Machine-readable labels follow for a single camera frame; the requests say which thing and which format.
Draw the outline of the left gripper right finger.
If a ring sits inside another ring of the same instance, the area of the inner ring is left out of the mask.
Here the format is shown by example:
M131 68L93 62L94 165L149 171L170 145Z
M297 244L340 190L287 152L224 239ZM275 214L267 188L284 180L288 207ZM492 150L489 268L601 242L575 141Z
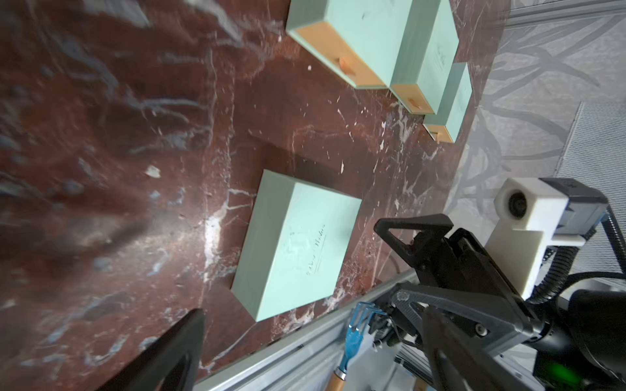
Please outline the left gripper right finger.
M436 390L527 390L434 306L422 315L423 351Z

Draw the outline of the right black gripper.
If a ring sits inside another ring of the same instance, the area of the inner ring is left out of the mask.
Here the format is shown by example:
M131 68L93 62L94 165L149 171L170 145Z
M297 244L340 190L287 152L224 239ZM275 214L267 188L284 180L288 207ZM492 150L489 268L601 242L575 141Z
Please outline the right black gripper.
M433 306L489 355L525 343L536 350L533 376L547 390L625 389L625 293L577 290L535 306L540 319L504 283L465 292L399 283L390 303L401 327L425 338L425 308Z

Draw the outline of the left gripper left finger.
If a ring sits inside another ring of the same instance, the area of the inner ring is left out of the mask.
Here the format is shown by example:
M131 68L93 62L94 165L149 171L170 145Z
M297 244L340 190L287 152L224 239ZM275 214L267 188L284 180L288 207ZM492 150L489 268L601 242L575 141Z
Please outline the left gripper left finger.
M101 390L191 390L197 380L205 335L201 309L189 311Z

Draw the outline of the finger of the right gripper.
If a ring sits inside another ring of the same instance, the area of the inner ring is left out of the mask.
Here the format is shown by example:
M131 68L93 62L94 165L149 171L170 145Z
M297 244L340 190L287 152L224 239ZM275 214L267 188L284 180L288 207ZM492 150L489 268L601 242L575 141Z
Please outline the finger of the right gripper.
M412 268L421 285L518 301L487 250L445 214L381 218L375 233Z

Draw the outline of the mint drawer jewelry box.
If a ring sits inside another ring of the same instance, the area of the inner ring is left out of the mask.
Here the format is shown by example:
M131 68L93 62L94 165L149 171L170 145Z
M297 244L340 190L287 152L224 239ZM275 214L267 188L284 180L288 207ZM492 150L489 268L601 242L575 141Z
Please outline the mint drawer jewelry box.
M411 114L438 112L458 45L450 1L412 2L390 84Z

